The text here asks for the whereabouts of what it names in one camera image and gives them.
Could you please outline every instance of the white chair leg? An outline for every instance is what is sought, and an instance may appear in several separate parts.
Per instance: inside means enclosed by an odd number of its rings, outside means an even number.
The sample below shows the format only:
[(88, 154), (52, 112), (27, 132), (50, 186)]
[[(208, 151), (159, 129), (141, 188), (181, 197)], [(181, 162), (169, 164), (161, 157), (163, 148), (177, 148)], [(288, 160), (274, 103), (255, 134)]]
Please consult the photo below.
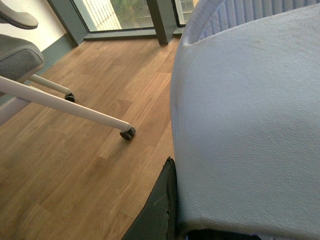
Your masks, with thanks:
[(43, 92), (37, 88), (24, 85), (22, 83), (10, 80), (2, 76), (0, 76), (0, 91), (6, 94), (14, 95), (18, 98), (22, 98), (30, 102), (47, 106), (49, 108), (60, 110), (62, 112), (69, 113), (100, 124), (108, 125), (112, 128), (120, 129), (122, 130), (121, 136), (123, 138), (126, 137), (123, 135), (132, 135), (132, 133), (134, 135), (135, 133), (135, 129), (125, 121), (105, 115), (101, 112), (64, 100), (60, 97)]
[(55, 82), (49, 81), (48, 79), (45, 79), (43, 77), (37, 76), (37, 75), (32, 75), (31, 77), (28, 78), (30, 81), (35, 82), (37, 84), (43, 85), (47, 88), (56, 90), (60, 93), (63, 93), (65, 95), (68, 95), (71, 93), (71, 90), (69, 88), (66, 88), (64, 86), (61, 86)]

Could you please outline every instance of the glass door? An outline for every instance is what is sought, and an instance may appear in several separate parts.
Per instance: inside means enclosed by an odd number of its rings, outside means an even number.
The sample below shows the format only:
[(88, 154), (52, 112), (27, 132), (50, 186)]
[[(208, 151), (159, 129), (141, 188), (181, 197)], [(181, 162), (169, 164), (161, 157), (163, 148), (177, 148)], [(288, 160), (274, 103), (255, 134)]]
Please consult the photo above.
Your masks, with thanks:
[(91, 33), (153, 27), (146, 0), (73, 0)]
[(181, 25), (187, 24), (198, 2), (199, 0), (175, 0), (176, 11)]

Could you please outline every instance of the white wall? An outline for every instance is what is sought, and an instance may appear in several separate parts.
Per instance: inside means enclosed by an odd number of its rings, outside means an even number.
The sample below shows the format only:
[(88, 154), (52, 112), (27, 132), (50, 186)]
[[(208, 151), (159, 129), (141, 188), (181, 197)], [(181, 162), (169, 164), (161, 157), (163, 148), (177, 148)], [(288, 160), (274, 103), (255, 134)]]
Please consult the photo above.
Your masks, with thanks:
[(28, 40), (43, 51), (66, 33), (46, 0), (2, 0), (2, 2), (16, 12), (33, 15), (39, 25), (37, 29), (24, 30), (10, 24), (0, 24), (0, 34)]

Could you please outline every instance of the chair seat cushion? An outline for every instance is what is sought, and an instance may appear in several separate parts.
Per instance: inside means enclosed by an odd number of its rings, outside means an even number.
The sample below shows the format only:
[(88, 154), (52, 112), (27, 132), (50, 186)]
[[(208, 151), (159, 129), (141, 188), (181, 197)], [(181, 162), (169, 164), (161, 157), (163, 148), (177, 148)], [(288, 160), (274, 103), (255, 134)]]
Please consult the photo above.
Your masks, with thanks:
[(320, 4), (190, 42), (208, 3), (171, 79), (178, 235), (320, 239)]
[(16, 81), (43, 63), (42, 53), (32, 42), (0, 34), (0, 76)]

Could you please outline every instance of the gray seat cushion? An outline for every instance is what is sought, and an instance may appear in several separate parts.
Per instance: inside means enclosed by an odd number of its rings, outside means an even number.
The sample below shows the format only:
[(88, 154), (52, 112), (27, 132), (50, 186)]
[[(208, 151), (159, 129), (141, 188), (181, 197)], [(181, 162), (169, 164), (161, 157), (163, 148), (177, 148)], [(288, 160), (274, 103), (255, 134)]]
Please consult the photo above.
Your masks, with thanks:
[(0, 76), (18, 80), (43, 63), (42, 53), (32, 42), (0, 34)]

